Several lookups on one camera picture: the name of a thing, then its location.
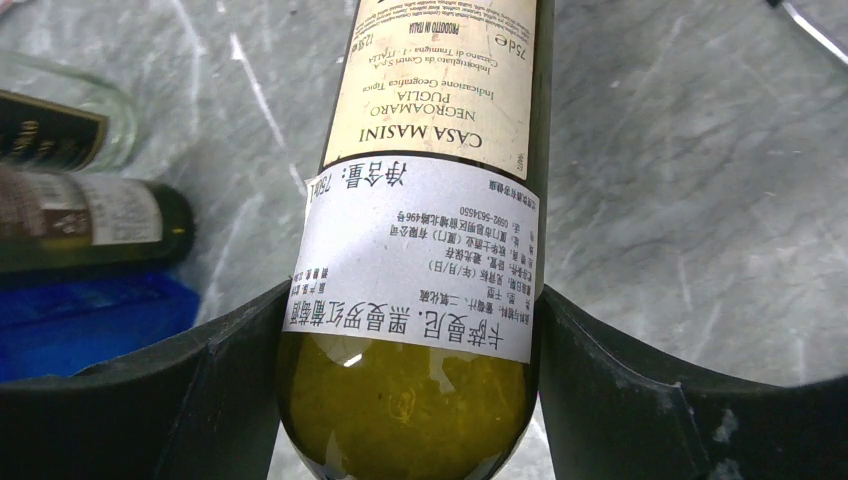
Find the blue square bottle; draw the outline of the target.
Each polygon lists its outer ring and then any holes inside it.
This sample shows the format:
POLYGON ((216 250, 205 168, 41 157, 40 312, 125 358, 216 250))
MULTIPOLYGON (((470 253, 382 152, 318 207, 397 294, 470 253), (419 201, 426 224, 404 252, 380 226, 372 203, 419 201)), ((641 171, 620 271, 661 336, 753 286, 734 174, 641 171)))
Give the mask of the blue square bottle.
POLYGON ((77 372, 177 335, 200 296, 161 272, 5 290, 1 380, 77 372))

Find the dark green wine bottle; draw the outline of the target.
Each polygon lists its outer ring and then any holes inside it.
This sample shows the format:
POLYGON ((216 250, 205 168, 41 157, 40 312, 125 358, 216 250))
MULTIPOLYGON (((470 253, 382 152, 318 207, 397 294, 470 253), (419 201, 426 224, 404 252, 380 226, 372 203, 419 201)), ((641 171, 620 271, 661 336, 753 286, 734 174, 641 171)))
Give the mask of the dark green wine bottle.
POLYGON ((1 170, 1 272, 170 264, 195 238, 174 188, 106 174, 1 170))

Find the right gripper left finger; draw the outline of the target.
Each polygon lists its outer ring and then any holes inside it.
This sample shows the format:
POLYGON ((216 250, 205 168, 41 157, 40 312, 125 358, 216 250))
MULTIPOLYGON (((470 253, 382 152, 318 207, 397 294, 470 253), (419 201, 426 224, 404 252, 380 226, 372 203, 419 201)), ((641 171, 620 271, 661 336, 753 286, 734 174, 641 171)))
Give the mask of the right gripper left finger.
POLYGON ((5 479, 263 479, 290 286, 70 377, 1 387, 5 479))

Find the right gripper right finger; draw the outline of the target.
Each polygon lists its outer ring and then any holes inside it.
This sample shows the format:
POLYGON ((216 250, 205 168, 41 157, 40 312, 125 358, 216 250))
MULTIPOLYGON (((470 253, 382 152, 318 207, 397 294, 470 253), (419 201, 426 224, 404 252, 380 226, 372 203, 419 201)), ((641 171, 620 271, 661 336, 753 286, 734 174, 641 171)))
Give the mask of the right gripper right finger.
POLYGON ((843 479, 845 377, 779 387, 666 354, 541 294, 541 405, 559 479, 843 479))

